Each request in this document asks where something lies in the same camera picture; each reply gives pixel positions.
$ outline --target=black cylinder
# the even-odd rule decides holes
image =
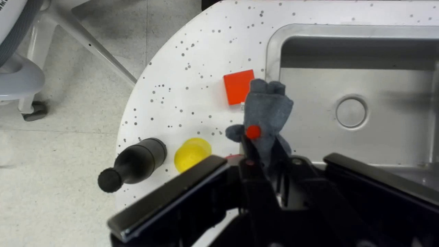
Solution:
[[[166,145],[161,139],[146,138],[124,149],[117,156],[114,167],[109,167],[99,174],[98,183],[102,190],[112,193],[118,190],[124,182],[140,182],[164,164],[166,154]]]

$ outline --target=gray chair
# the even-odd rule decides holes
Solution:
[[[0,15],[2,4],[3,6],[9,6],[14,1],[18,2],[18,0],[0,0]],[[66,32],[96,54],[129,86],[136,83],[136,78],[73,16],[72,9],[88,0],[20,1],[26,1],[22,13],[6,39],[3,42],[0,39],[0,101],[20,100],[18,108],[25,120],[40,119],[48,112],[44,102],[35,101],[35,94],[44,84],[42,68],[44,67],[57,25],[64,27]],[[16,53],[16,50],[31,27],[31,43],[26,58]]]

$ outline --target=stainless steel sink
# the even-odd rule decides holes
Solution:
[[[295,101],[283,130],[323,163],[348,156],[393,168],[439,161],[439,28],[290,24],[269,41],[267,79]]]

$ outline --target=gray sink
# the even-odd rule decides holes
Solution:
[[[341,152],[394,170],[437,168],[438,45],[438,27],[278,30],[268,46],[267,78],[284,82],[295,101],[283,135],[315,163]]]

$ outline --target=gray floor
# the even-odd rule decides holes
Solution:
[[[96,0],[76,9],[136,76],[201,0]],[[0,245],[109,245],[112,194],[96,185],[114,160],[131,89],[64,30],[44,67],[51,113],[24,122],[0,105]]]

